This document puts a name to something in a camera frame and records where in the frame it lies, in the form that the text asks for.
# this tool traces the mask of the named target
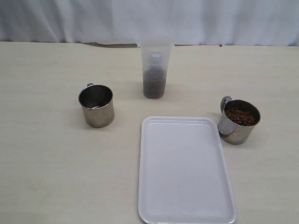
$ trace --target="metal cup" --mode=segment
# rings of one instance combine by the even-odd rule
[[[90,83],[79,94],[79,103],[88,125],[105,127],[114,119],[113,93],[104,85]]]
[[[225,113],[228,107],[237,107],[240,110],[249,111],[254,117],[256,124],[252,126],[242,126],[236,124],[235,122],[230,120]],[[240,99],[232,99],[229,96],[224,97],[222,99],[220,109],[222,112],[222,116],[218,123],[218,131],[220,137],[224,141],[233,145],[239,145],[244,143],[249,137],[253,128],[258,124],[258,122],[261,119],[260,112],[255,106]]]

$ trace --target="white curtain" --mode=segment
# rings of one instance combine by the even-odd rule
[[[299,0],[0,0],[0,41],[299,45]]]

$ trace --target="plastic cup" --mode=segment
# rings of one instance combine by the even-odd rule
[[[165,92],[170,51],[174,44],[166,36],[150,36],[141,42],[143,94],[161,98]]]

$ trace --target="mug handle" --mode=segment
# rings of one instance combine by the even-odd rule
[[[232,98],[230,96],[226,96],[224,98],[222,98],[222,101],[220,103],[220,110],[221,110],[221,113],[224,111],[224,106],[225,104],[228,102],[228,101],[231,101]]]

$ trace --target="beige tabletop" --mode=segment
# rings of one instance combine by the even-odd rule
[[[114,92],[115,120],[84,121],[87,83]],[[299,48],[185,46],[171,53],[165,95],[142,94],[138,48],[0,43],[0,224],[141,224],[141,122],[220,118],[223,96],[261,112],[248,141],[222,142],[239,224],[299,220]]]

